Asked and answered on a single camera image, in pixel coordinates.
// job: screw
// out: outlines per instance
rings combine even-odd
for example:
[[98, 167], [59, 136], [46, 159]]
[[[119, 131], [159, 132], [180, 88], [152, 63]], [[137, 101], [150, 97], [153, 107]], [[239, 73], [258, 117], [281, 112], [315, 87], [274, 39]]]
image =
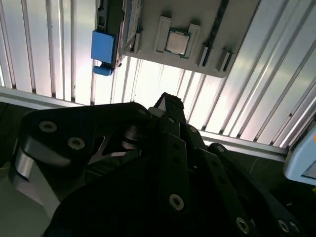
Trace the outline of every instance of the screw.
[[293, 222], [290, 222], [290, 225], [297, 233], [300, 232], [300, 229]]
[[217, 146], [216, 148], [220, 153], [224, 153], [225, 151], [224, 148], [222, 148], [221, 146]]
[[84, 148], [84, 141], [78, 137], [71, 137], [68, 139], [68, 146], [74, 150], [81, 150]]
[[191, 130], [193, 133], [197, 133], [197, 132], [198, 132], [194, 127], [190, 127], [190, 130]]
[[280, 225], [281, 229], [286, 232], [286, 233], [289, 233], [290, 232], [290, 229], [288, 228], [288, 226], [285, 224], [284, 221], [282, 220], [279, 220], [278, 221], [278, 224]]
[[169, 196], [169, 202], [171, 206], [176, 209], [177, 211], [181, 211], [184, 208], [184, 202], [180, 196], [176, 194], [171, 194]]
[[51, 121], [42, 121], [39, 123], [39, 128], [43, 132], [55, 132], [57, 130], [57, 125]]
[[142, 115], [146, 115], [146, 111], [143, 111], [143, 110], [138, 110], [138, 112]]
[[240, 217], [237, 217], [237, 218], [236, 218], [236, 225], [238, 226], [238, 228], [239, 228], [243, 233], [245, 233], [246, 235], [249, 234], [250, 229], [249, 229], [249, 226], [248, 226], [248, 224], [245, 222], [244, 219], [242, 219], [242, 218], [240, 218]]

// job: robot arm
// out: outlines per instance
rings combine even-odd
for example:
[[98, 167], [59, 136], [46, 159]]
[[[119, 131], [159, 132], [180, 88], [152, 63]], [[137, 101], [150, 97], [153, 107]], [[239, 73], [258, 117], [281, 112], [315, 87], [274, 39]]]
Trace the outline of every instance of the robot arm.
[[44, 236], [305, 236], [221, 144], [206, 147], [183, 104], [35, 111], [10, 179], [52, 221]]

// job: gray floor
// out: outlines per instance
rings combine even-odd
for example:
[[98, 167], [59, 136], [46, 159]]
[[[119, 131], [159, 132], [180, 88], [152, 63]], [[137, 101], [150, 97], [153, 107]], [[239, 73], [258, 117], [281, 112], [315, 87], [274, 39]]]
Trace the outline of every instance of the gray floor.
[[[23, 115], [31, 109], [0, 103], [1, 160], [10, 160]], [[258, 177], [269, 189], [277, 187], [285, 177], [283, 163], [232, 153], [232, 157]], [[6, 166], [0, 168], [0, 235], [3, 237], [40, 237], [49, 219], [44, 209], [14, 190], [6, 178]]]

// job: corrugated metal wall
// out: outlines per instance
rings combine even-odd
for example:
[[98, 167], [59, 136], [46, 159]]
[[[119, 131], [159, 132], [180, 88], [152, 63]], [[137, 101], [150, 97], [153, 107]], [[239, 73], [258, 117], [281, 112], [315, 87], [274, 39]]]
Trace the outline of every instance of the corrugated metal wall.
[[95, 75], [95, 1], [0, 0], [1, 85], [86, 105], [149, 107], [166, 91], [198, 129], [286, 148], [316, 109], [315, 2], [262, 0], [221, 79], [130, 57]]

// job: blue plastic clip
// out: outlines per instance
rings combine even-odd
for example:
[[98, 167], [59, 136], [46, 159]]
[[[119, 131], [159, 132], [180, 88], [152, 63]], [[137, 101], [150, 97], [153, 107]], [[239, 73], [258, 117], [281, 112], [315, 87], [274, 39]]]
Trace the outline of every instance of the blue plastic clip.
[[[114, 41], [114, 36], [107, 35], [98, 31], [93, 31], [91, 58], [103, 63], [110, 64], [113, 58]], [[113, 70], [112, 68], [107, 68], [104, 65], [101, 65], [100, 67], [94, 66], [93, 72], [104, 76], [110, 76]]]

